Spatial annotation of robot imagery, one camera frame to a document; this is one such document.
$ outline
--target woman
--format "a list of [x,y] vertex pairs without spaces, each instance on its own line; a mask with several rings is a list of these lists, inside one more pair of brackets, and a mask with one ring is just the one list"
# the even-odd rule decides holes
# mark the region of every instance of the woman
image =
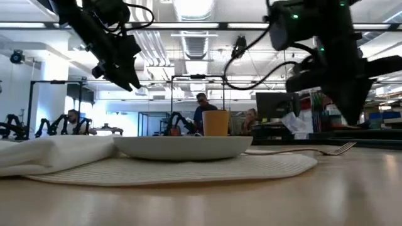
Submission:
[[246,112],[246,120],[242,123],[241,134],[243,136],[251,136],[251,129],[253,126],[258,124],[257,122],[257,111],[255,109],[249,109]]

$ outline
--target person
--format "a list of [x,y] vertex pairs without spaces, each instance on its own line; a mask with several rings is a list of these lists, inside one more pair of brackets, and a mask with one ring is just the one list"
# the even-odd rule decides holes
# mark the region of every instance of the person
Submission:
[[204,133],[204,127],[202,125],[202,113],[207,110],[218,110],[218,108],[212,104],[209,104],[205,93],[197,94],[197,102],[199,106],[194,112],[194,124],[197,131],[201,134]]
[[[79,123],[79,118],[80,117],[79,117],[78,111],[75,110],[75,109],[69,110],[67,115],[68,115],[67,133],[69,135],[72,135],[72,134],[74,134],[74,129],[77,127],[77,123]],[[84,134],[86,127],[87,127],[87,123],[84,122],[81,125],[79,134]],[[89,134],[96,135],[97,132],[94,129],[90,128],[89,129]]]
[[246,112],[246,119],[241,125],[243,136],[251,136],[251,129],[253,126],[258,124],[257,122],[257,111],[255,109],[248,109]]

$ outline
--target computer monitor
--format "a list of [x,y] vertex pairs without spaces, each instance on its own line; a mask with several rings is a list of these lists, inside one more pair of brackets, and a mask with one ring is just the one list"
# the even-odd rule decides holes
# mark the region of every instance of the computer monitor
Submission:
[[290,112],[300,113],[300,100],[297,93],[256,93],[258,118],[281,119]]

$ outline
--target desk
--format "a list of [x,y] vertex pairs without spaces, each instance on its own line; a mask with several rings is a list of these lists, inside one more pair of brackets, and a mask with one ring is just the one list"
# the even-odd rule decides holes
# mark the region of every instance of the desk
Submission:
[[1,224],[402,225],[401,151],[308,155],[320,161],[316,168],[269,181],[100,188],[3,179]]

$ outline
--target man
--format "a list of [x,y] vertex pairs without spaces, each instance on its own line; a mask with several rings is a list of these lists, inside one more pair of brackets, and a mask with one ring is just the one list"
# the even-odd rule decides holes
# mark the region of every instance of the man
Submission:
[[[74,129],[77,127],[77,123],[80,123],[80,121],[79,121],[80,117],[78,115],[78,111],[74,110],[74,109],[69,110],[67,115],[68,115],[68,122],[69,122],[67,125],[67,133],[69,135],[72,135],[72,134],[74,134]],[[87,123],[84,122],[81,125],[79,134],[84,134],[86,127],[87,127]],[[89,134],[96,135],[97,133],[94,129],[90,128]]]
[[203,134],[204,127],[202,125],[202,113],[207,110],[218,110],[218,108],[208,103],[208,99],[205,93],[197,94],[197,102],[199,106],[197,107],[197,109],[195,109],[194,124],[198,132]]

